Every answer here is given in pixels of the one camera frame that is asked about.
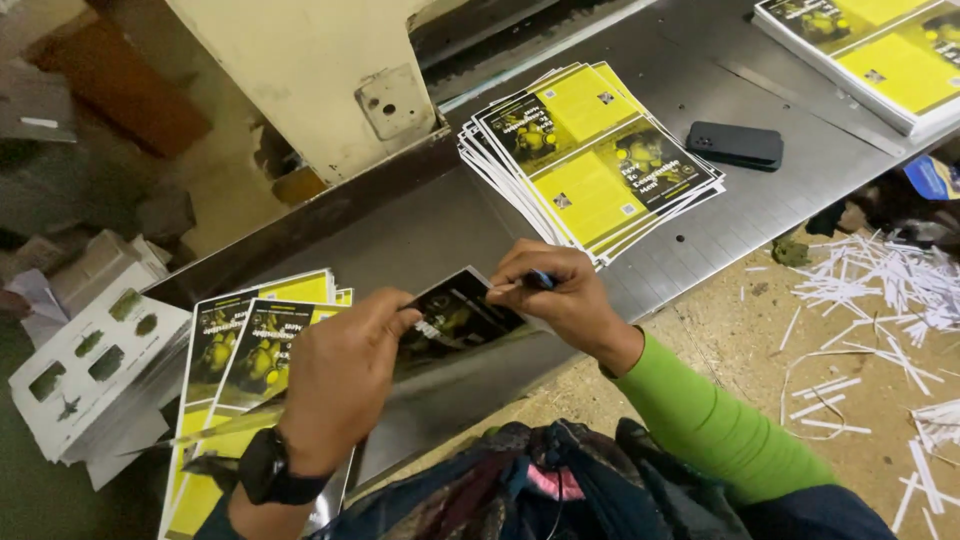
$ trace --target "hand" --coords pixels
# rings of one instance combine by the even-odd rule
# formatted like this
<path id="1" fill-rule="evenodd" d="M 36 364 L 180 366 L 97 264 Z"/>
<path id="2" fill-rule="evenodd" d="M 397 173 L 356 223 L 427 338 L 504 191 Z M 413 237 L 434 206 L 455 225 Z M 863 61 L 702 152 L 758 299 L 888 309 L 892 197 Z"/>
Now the hand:
<path id="1" fill-rule="evenodd" d="M 531 269 L 557 278 L 552 291 L 516 284 Z M 543 319 L 569 345 L 595 357 L 616 377 L 643 353 L 643 332 L 628 325 L 607 302 L 603 282 L 587 254 L 521 238 L 491 278 L 491 304 Z"/>
<path id="2" fill-rule="evenodd" d="M 397 311 L 413 300 L 380 289 L 294 339 L 286 407 L 277 424 L 291 473 L 332 473 L 376 426 L 393 383 L 397 341 L 422 317 L 415 309 Z"/>

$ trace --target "person's left hand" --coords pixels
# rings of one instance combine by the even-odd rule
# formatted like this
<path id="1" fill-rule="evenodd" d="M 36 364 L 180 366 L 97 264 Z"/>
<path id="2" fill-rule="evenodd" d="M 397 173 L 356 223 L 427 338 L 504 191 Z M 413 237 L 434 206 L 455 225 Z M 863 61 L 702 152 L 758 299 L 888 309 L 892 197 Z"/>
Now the person's left hand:
<path id="1" fill-rule="evenodd" d="M 397 311 L 413 300 L 379 289 L 294 339 L 286 408 L 277 424 L 291 473 L 332 473 L 376 426 L 393 383 L 397 342 L 422 317 L 415 309 Z"/>

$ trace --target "stack of printed sheets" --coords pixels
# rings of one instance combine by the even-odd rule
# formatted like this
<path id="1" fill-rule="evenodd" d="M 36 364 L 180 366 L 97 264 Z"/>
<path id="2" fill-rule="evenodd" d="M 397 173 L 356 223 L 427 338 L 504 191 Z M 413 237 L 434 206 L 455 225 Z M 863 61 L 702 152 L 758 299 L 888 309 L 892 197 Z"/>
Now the stack of printed sheets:
<path id="1" fill-rule="evenodd" d="M 754 24 L 904 135 L 960 120 L 953 0 L 765 0 Z"/>
<path id="2" fill-rule="evenodd" d="M 553 70 L 472 116 L 464 162 L 544 241 L 610 264 L 656 226 L 722 193 L 605 62 Z"/>
<path id="3" fill-rule="evenodd" d="M 197 304 L 176 436 L 216 428 L 285 390 L 294 337 L 352 301 L 353 289 L 338 290 L 324 269 Z M 185 473 L 183 464 L 200 455 L 239 458 L 258 430 L 174 447 L 160 538 L 192 538 L 222 495 L 213 477 Z M 348 467 L 324 490 L 338 511 Z"/>

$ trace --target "wooden panel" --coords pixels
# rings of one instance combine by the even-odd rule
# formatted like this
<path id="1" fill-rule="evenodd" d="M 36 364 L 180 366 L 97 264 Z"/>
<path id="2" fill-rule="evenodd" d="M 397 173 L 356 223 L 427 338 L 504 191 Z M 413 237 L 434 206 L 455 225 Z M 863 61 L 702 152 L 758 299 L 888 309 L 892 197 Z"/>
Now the wooden panel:
<path id="1" fill-rule="evenodd" d="M 146 150 L 173 158 L 210 130 L 210 123 L 95 12 L 39 44 L 31 61 L 66 76 L 71 90 Z"/>

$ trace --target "person's right hand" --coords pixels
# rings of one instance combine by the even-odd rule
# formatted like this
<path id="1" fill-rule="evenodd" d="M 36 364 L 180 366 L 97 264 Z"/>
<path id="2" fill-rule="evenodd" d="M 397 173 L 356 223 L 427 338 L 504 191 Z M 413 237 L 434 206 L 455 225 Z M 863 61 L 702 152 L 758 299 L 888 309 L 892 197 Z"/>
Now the person's right hand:
<path id="1" fill-rule="evenodd" d="M 532 269 L 558 281 L 552 291 L 516 284 Z M 569 345 L 595 357 L 616 377 L 643 353 L 643 332 L 628 325 L 607 302 L 603 282 L 587 254 L 521 238 L 500 260 L 487 302 L 543 319 Z"/>

